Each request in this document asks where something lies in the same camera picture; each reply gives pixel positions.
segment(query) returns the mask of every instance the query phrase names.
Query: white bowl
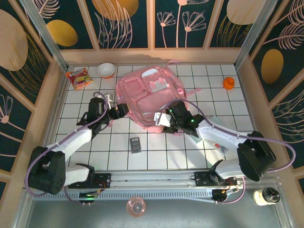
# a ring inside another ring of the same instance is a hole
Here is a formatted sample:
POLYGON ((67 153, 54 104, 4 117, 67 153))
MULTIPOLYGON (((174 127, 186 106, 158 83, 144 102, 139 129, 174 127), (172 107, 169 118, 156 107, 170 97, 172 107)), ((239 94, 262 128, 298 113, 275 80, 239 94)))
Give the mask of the white bowl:
POLYGON ((115 70, 116 68, 112 63, 103 63, 97 68, 97 74, 102 78, 111 78, 115 70))

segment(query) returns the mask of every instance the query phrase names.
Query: gray metal panel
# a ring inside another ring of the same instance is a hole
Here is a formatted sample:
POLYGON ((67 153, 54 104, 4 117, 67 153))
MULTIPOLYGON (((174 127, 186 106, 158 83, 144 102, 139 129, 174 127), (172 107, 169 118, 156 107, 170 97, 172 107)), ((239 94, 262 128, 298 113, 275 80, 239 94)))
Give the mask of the gray metal panel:
POLYGON ((231 205, 185 199, 146 200, 146 213, 133 218, 126 200, 82 207, 67 201, 34 201, 27 228, 279 228, 274 205, 258 206, 253 190, 231 205))

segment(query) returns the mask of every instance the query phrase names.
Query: pink backpack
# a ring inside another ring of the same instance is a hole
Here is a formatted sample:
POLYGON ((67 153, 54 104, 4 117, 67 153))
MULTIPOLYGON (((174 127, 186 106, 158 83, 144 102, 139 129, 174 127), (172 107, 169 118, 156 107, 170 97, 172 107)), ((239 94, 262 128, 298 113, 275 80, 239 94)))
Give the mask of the pink backpack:
POLYGON ((155 125, 155 112, 174 99, 185 99, 186 93, 182 82, 166 66, 153 66, 120 79, 116 84, 116 96, 119 104, 128 104, 128 116, 134 122, 149 132, 161 133, 162 126, 155 125))

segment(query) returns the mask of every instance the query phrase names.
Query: colorful snack package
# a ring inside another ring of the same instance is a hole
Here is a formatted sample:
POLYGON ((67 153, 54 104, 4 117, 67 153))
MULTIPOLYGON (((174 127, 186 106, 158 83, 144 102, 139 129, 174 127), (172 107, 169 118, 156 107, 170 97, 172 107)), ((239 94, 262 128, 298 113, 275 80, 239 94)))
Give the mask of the colorful snack package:
POLYGON ((67 72, 66 77, 70 80, 75 90, 81 89, 93 82, 93 79, 87 74, 85 68, 75 72, 67 72))

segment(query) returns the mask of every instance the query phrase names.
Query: white tile floor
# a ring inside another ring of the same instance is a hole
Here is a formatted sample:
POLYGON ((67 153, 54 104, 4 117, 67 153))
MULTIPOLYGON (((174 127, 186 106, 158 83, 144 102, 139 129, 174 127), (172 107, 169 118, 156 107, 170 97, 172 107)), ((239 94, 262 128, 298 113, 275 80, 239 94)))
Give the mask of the white tile floor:
MULTIPOLYGON (((93 92, 99 90, 115 96, 115 84, 120 77, 146 67, 117 66, 111 79, 101 79, 96 74, 96 66, 86 67, 94 82, 79 91, 74 91, 69 86, 55 140, 60 141, 74 130, 77 121, 87 111, 93 92)), ((186 91, 202 88, 201 92, 188 99, 197 104, 207 116, 218 116, 223 126, 232 130, 253 130, 233 65, 177 65, 169 66, 169 69, 178 75, 186 91), (222 88, 223 80, 227 76, 235 80, 235 88, 230 91, 222 88)), ((189 110, 192 114, 198 113, 192 106, 189 110)), ((196 169, 210 168, 219 159, 225 159, 225 156, 203 141, 196 144, 184 134, 173 136, 147 133, 129 117, 125 117, 115 121, 112 127, 107 127, 93 141, 80 147, 71 156, 67 166, 82 162, 99 171, 196 169), (132 137, 140 137, 142 153, 131 154, 129 139, 132 137)))

